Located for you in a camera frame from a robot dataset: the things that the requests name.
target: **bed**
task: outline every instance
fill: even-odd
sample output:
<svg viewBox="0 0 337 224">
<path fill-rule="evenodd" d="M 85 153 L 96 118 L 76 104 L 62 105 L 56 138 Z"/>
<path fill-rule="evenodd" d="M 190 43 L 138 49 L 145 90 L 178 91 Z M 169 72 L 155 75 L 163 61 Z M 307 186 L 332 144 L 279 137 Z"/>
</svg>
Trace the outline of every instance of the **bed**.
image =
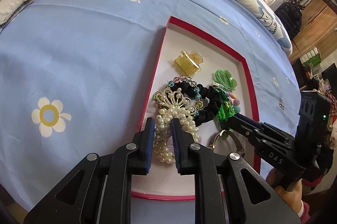
<svg viewBox="0 0 337 224">
<path fill-rule="evenodd" d="M 289 39 L 262 0 L 243 1 L 0 0 L 8 7 L 0 8 L 0 183 L 29 211 L 85 155 L 130 141 L 170 16 L 244 56 L 260 121 L 294 134 L 300 92 Z M 280 32 L 264 24 L 270 15 Z M 52 130 L 34 114 L 49 104 L 62 120 Z M 261 175 L 269 170 L 262 162 Z M 163 219 L 163 206 L 177 213 Z M 193 201 L 134 199 L 132 208 L 132 223 L 160 215 L 162 223 L 194 223 Z"/>
</svg>

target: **pink bead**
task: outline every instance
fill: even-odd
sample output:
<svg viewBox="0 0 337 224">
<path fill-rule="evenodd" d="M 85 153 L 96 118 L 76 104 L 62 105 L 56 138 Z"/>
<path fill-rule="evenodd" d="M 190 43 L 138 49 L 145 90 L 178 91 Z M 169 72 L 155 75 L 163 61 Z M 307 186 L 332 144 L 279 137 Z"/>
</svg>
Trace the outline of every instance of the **pink bead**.
<svg viewBox="0 0 337 224">
<path fill-rule="evenodd" d="M 240 105 L 240 101 L 238 99 L 233 100 L 233 105 L 234 106 Z"/>
</svg>

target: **bead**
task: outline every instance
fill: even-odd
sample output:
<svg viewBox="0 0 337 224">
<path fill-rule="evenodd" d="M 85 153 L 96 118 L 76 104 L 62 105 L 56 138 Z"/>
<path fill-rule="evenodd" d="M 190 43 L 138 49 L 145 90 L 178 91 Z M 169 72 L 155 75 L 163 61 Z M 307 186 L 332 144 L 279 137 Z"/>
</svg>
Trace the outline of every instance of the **bead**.
<svg viewBox="0 0 337 224">
<path fill-rule="evenodd" d="M 159 114 L 160 114 L 160 115 L 164 115 L 165 112 L 166 112 L 166 109 L 159 109 Z"/>
<path fill-rule="evenodd" d="M 233 105 L 239 106 L 240 105 L 240 101 L 238 99 L 233 100 Z"/>
<path fill-rule="evenodd" d="M 240 106 L 234 106 L 233 107 L 233 110 L 234 110 L 234 112 L 236 113 L 236 114 L 238 114 L 238 113 L 240 113 L 240 111 L 241 111 L 241 108 L 240 108 Z"/>
</svg>

